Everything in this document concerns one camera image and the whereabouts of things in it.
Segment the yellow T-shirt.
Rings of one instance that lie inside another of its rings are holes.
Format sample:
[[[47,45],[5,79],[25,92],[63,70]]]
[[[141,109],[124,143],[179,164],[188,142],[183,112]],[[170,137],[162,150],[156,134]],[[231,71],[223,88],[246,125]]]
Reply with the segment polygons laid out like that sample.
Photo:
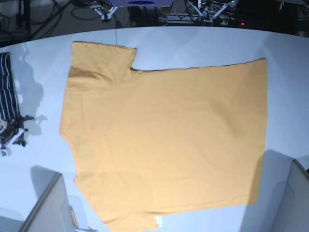
[[[258,198],[267,126],[264,58],[142,71],[135,48],[74,42],[60,135],[75,185],[113,232]]]

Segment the navy white striped cloth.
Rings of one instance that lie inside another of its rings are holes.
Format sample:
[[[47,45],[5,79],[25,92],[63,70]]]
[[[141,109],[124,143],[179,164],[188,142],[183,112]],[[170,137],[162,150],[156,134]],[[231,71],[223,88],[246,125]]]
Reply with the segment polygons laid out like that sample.
[[[11,54],[0,54],[0,148],[6,150],[9,145],[25,146],[25,132],[21,116],[14,78],[11,69]]]

